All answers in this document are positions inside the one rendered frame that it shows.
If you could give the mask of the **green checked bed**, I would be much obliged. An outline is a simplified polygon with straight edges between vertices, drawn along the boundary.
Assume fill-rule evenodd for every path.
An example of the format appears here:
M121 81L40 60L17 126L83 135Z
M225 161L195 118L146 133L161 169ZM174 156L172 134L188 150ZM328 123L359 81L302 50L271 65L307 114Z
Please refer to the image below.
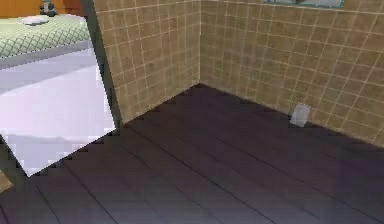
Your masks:
M24 17L0 19L0 70L92 47L84 17L45 17L49 21L38 25L22 24Z

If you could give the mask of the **white pillow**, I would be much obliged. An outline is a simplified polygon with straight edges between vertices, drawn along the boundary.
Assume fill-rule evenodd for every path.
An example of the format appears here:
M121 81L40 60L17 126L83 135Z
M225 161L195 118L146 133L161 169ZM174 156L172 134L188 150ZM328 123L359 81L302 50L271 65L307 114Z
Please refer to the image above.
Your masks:
M28 16L21 19L21 23L24 25L38 25L47 23L49 19L45 16Z

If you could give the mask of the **teal framed window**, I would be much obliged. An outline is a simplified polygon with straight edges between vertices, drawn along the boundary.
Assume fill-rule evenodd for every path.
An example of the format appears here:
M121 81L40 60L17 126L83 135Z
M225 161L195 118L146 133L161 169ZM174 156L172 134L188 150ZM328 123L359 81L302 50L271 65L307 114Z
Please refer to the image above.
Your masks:
M320 8L340 8L345 0L263 0L264 3Z

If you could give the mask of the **dark grey round object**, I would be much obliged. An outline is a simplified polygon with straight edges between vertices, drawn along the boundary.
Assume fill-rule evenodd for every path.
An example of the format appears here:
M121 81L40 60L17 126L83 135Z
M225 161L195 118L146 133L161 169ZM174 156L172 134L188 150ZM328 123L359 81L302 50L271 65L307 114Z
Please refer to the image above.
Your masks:
M58 14L53 0L42 0L42 5L40 6L40 14L47 15L49 17L54 17Z

